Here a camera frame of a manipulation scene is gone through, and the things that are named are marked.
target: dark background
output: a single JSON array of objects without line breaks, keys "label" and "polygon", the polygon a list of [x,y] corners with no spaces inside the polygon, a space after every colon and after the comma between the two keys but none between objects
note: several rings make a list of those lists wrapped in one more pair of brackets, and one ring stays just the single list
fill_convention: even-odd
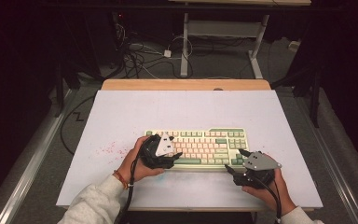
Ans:
[{"label": "dark background", "polygon": [[[316,3],[337,5],[337,1]],[[306,32],[308,38],[304,38],[288,76],[310,62],[322,62],[322,87],[358,151],[358,0],[349,1],[349,5],[343,15],[319,17],[311,24],[306,18],[293,23],[289,16],[271,17],[266,39],[273,42],[286,36],[297,40]],[[144,36],[170,41],[183,29],[182,18],[180,14],[144,12],[130,15],[126,22]],[[51,107],[48,96],[55,85],[57,64],[62,64],[67,84],[77,88],[75,72],[98,77],[99,64],[115,57],[114,51],[101,56],[93,47],[92,39],[98,34],[92,33],[90,20],[100,20],[107,32],[112,31],[105,15],[69,13],[63,18],[60,13],[40,10],[35,1],[0,1],[0,185]],[[113,36],[105,41],[108,48],[115,47]]]}]

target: bracelet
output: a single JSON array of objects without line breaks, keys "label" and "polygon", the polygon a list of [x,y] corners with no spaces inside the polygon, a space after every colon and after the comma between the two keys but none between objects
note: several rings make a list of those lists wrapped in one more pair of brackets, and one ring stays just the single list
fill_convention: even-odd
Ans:
[{"label": "bracelet", "polygon": [[129,188],[129,184],[124,180],[123,176],[117,170],[115,170],[113,174],[116,174],[118,176],[118,180],[123,184],[124,189]]}]

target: person's left hand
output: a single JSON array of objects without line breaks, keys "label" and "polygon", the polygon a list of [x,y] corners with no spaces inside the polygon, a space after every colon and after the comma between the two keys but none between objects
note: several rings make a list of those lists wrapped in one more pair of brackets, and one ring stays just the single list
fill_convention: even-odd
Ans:
[{"label": "person's left hand", "polygon": [[[135,160],[136,155],[138,154],[139,149],[141,148],[142,143],[149,138],[149,136],[144,136],[138,138],[138,140],[135,143],[135,147],[129,151],[126,158],[124,158],[124,161],[121,163],[120,167],[117,169],[117,171],[123,176],[124,180],[127,183],[130,183],[131,178],[131,164]],[[138,163],[135,167],[135,174],[134,179],[135,181],[141,180],[144,177],[152,176],[152,175],[159,175],[164,173],[164,169],[162,168],[156,168],[156,169],[150,169],[144,165],[141,159],[138,160]]]}]

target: hand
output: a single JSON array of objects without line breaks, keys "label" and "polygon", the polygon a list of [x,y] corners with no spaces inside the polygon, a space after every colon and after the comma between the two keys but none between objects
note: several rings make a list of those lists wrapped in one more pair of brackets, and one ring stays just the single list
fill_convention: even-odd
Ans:
[{"label": "hand", "polygon": [[[131,178],[131,164],[135,160],[136,155],[138,154],[139,149],[141,148],[142,143],[148,138],[149,136],[144,136],[138,138],[138,140],[135,143],[135,147],[129,151],[126,158],[124,158],[124,161],[121,163],[120,167],[117,169],[117,171],[123,176],[124,180],[127,183],[130,183]],[[144,177],[152,176],[152,175],[159,175],[164,173],[164,169],[162,168],[156,168],[156,169],[150,169],[146,167],[141,159],[138,159],[138,162],[135,167],[135,174],[134,178],[135,181],[141,180]]]},{"label": "hand", "polygon": [[[272,189],[272,191],[278,197],[277,188],[276,188],[278,187],[279,197],[281,198],[281,205],[282,205],[282,216],[284,216],[287,213],[291,212],[293,209],[295,209],[296,205],[293,203],[292,199],[290,198],[289,191],[287,190],[286,182],[282,177],[281,169],[275,169],[275,183],[274,181],[272,181],[272,183],[269,184],[269,188]],[[271,193],[269,193],[268,190],[254,189],[248,186],[243,186],[242,190],[264,201],[264,203],[266,203],[266,205],[273,211],[277,210],[275,199],[272,197]]]}]

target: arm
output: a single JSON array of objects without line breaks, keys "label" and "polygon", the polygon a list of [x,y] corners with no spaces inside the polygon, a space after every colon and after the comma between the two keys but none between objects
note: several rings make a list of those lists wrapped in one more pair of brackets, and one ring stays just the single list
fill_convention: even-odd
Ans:
[{"label": "arm", "polygon": [[[65,223],[114,223],[120,210],[118,199],[124,191],[123,185],[130,182],[131,164],[148,137],[141,137],[130,150],[115,173],[109,175],[101,184],[85,187],[72,201],[59,224]],[[139,181],[147,176],[158,175],[163,169],[149,169],[139,160],[134,178]],[[125,183],[119,180],[121,174]]]},{"label": "arm", "polygon": [[[275,169],[275,181],[272,182],[269,187],[272,191],[281,199],[282,206],[282,224],[295,224],[295,223],[303,223],[303,224],[314,224],[314,223],[322,223],[321,221],[312,221],[307,214],[301,209],[301,207],[297,207],[292,199],[290,198],[289,191],[286,186],[286,182],[282,177],[281,169]],[[248,186],[243,186],[242,190],[255,196],[256,198],[261,199],[266,205],[273,211],[276,211],[277,204],[272,197],[272,195],[266,189],[254,189]]]}]

